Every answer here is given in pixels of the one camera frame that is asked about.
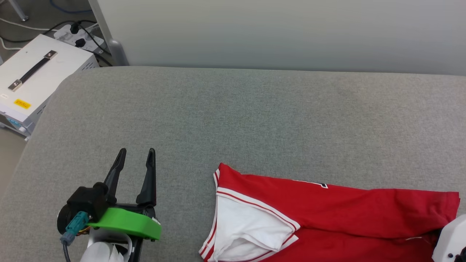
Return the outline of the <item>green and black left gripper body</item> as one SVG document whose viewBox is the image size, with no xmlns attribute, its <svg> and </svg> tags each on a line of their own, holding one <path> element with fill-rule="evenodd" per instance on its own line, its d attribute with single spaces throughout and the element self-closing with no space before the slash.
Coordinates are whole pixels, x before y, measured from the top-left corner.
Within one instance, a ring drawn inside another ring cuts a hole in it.
<svg viewBox="0 0 466 262">
<path fill-rule="evenodd" d="M 138 262 L 144 241 L 160 240 L 162 227 L 153 207 L 138 212 L 110 207 L 91 227 L 88 262 Z"/>
</svg>

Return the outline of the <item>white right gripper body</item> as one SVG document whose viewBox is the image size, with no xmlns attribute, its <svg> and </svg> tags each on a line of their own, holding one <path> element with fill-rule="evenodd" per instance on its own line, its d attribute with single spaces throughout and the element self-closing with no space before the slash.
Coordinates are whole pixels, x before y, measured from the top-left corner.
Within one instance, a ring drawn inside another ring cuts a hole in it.
<svg viewBox="0 0 466 262">
<path fill-rule="evenodd" d="M 466 261 L 466 215 L 460 215 L 441 231 L 433 251 L 434 262 Z"/>
</svg>

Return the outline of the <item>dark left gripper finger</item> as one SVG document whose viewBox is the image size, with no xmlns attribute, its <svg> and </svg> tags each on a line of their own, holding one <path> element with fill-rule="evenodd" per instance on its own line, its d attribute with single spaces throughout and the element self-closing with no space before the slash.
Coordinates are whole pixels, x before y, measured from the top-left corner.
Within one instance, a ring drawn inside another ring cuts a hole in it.
<svg viewBox="0 0 466 262">
<path fill-rule="evenodd" d="M 118 187 L 118 180 L 120 176 L 120 172 L 124 168 L 125 159 L 126 159 L 126 148 L 120 149 L 117 157 L 115 158 L 110 171 L 107 174 L 104 183 L 108 188 L 108 192 L 105 194 L 106 201 L 110 205 L 115 205 L 117 203 L 117 198 L 115 197 L 115 193 Z"/>
<path fill-rule="evenodd" d="M 136 203 L 139 206 L 156 206 L 157 204 L 157 190 L 156 190 L 156 151 L 150 148 L 147 160 L 145 163 L 146 173 L 143 186 L 140 194 L 136 198 Z"/>
</svg>

